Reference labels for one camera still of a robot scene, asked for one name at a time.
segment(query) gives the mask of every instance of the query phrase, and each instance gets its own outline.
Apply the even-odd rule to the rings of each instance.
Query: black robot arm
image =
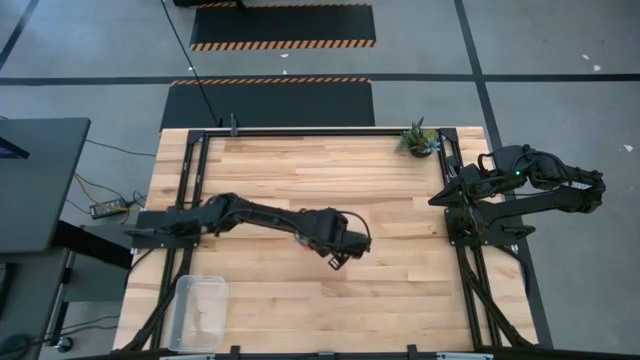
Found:
[[[484,158],[493,159],[495,168],[484,167]],[[458,176],[429,200],[430,205],[457,209],[453,220],[458,235],[484,243],[490,235],[506,232],[515,240],[535,231],[532,226],[495,226],[501,219],[547,210],[589,213],[602,204],[605,185],[598,171],[585,171],[565,165],[557,156],[537,151],[528,145],[507,146],[478,157],[475,164],[459,169]],[[529,181],[543,190],[530,196],[491,203],[484,201]]]
[[[321,257],[332,255],[329,265],[335,270],[351,257],[361,258],[371,247],[370,234],[347,230],[347,218],[333,208],[295,212],[256,204],[227,193],[209,198],[198,208],[169,208],[158,215],[158,226],[153,229],[155,236],[189,238],[203,233],[218,236],[241,223],[290,232],[301,245]]]

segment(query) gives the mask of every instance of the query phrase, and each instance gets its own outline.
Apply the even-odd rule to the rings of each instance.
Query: desk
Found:
[[[28,159],[0,159],[0,263],[16,267],[0,343],[16,334],[42,338],[52,313],[49,335],[57,342],[66,305],[63,299],[54,304],[70,250],[129,268],[129,249],[59,221],[89,125],[82,118],[0,120],[0,134],[30,153]],[[25,359],[39,353],[34,347]]]
[[[487,152],[482,128],[457,131],[465,164]],[[174,204],[187,134],[161,134],[148,209]],[[371,253],[334,271],[290,234],[241,225],[220,238],[204,236],[191,274],[222,276],[230,288],[226,334],[217,352],[227,353],[231,345],[240,345],[243,353],[404,352],[407,344],[417,344],[419,351],[472,350],[443,208],[427,204],[443,188],[438,158],[396,153],[397,141],[397,136],[210,141],[203,199],[235,192],[290,210],[332,206],[362,215],[373,237]],[[191,174],[198,154],[194,151]],[[192,175],[187,199],[194,182]],[[364,231],[357,219],[349,226]],[[484,253],[496,303],[535,342],[517,262],[495,249]],[[114,348],[133,337],[156,305],[164,257],[164,250],[156,250],[131,274]],[[171,319],[170,309],[165,324]],[[161,346],[168,344],[169,331],[165,325]]]

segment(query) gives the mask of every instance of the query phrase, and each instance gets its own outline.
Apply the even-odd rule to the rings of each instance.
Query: caster wheel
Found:
[[[56,349],[58,349],[58,352],[62,354],[70,351],[71,348],[73,348],[73,340],[67,336],[61,337],[56,345]]]

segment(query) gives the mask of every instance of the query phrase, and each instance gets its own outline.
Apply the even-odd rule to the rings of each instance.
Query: power adapter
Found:
[[[129,206],[123,199],[105,201],[102,204],[95,204],[89,207],[89,213],[93,220],[109,217],[127,212]]]

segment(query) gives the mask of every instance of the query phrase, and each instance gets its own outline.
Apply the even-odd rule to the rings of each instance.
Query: black floor mat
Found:
[[[202,5],[191,50],[363,48],[375,44],[373,10],[367,4]]]
[[[215,114],[239,127],[375,126],[366,78],[251,78],[202,80]],[[216,127],[195,80],[174,82],[162,129]]]

